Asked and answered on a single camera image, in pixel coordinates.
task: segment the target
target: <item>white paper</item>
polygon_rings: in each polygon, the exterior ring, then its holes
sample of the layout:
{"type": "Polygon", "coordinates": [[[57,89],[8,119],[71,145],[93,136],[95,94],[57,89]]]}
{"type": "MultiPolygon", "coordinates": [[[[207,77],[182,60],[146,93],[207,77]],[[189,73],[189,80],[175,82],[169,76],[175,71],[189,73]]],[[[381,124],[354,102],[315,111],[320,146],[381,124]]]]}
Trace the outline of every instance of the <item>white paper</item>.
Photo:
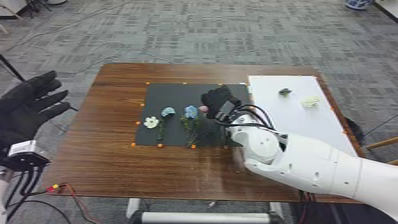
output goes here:
{"type": "Polygon", "coordinates": [[[249,76],[255,104],[265,109],[276,130],[322,140],[345,153],[358,156],[345,129],[331,109],[327,97],[313,76],[249,76]],[[279,95],[288,88],[290,95],[279,95]],[[318,96],[317,107],[302,100],[318,96]]]}

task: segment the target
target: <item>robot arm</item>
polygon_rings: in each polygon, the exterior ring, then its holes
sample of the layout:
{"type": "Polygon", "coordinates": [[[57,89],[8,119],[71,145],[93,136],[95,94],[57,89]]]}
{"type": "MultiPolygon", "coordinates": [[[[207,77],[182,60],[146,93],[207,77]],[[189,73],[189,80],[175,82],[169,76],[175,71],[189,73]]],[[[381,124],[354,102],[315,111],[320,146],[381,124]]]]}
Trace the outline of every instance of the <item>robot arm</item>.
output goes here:
{"type": "MultiPolygon", "coordinates": [[[[203,98],[217,99],[207,94],[203,98]]],[[[365,202],[398,220],[398,167],[350,156],[317,139],[269,129],[258,117],[239,112],[240,105],[233,109],[231,101],[226,105],[215,119],[244,146],[247,169],[302,191],[365,202]]]]}

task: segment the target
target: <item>small white object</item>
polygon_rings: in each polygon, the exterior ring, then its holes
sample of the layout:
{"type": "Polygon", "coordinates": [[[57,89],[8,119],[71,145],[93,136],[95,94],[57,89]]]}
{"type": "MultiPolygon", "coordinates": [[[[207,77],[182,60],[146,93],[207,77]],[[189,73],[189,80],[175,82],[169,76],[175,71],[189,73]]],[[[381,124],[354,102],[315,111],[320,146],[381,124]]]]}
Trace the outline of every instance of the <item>small white object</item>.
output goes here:
{"type": "Polygon", "coordinates": [[[304,107],[315,107],[318,105],[320,102],[320,97],[318,96],[310,96],[304,100],[302,100],[302,106],[304,107]]]}
{"type": "Polygon", "coordinates": [[[210,207],[210,208],[215,207],[215,201],[210,202],[208,207],[210,207]]]}
{"type": "Polygon", "coordinates": [[[153,129],[159,126],[159,118],[155,116],[146,118],[144,125],[150,129],[153,129]]]}

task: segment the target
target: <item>gray carpet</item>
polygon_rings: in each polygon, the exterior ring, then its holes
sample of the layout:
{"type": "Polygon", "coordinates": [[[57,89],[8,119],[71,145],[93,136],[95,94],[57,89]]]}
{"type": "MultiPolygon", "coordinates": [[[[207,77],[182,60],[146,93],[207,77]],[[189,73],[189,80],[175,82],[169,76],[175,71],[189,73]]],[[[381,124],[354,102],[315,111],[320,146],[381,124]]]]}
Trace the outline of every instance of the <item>gray carpet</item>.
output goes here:
{"type": "MultiPolygon", "coordinates": [[[[0,21],[11,32],[0,33],[0,51],[25,77],[59,71],[75,107],[105,63],[279,64],[311,65],[322,71],[340,108],[365,131],[398,114],[398,26],[374,7],[354,12],[338,0],[127,3],[116,7],[121,0],[71,0],[52,12],[43,9],[34,19],[0,21]]],[[[6,91],[16,81],[4,70],[0,80],[6,91]]],[[[63,129],[73,116],[68,112],[52,121],[63,129]]],[[[398,119],[366,136],[368,143],[398,136],[397,124],[398,119]]],[[[64,131],[47,124],[38,141],[54,157],[63,136],[64,131]]],[[[366,151],[368,157],[382,162],[398,159],[395,148],[366,151]]],[[[86,223],[73,200],[38,198],[66,210],[75,223],[86,223]]],[[[125,223],[127,199],[84,200],[103,223],[125,223]]],[[[151,211],[208,209],[203,201],[148,200],[148,205],[151,211]]],[[[224,202],[208,210],[217,209],[262,212],[269,205],[224,202]]],[[[64,222],[50,208],[27,204],[13,223],[64,222]]]]}

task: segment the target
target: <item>white flower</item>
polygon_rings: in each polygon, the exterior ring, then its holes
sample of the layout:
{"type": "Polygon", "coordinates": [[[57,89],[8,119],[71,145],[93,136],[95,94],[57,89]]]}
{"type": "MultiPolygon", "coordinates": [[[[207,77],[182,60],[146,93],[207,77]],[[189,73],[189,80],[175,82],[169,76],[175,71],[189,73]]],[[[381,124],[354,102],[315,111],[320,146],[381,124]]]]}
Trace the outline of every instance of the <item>white flower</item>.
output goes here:
{"type": "Polygon", "coordinates": [[[146,127],[151,129],[159,126],[159,119],[157,117],[148,117],[144,122],[146,127]]]}

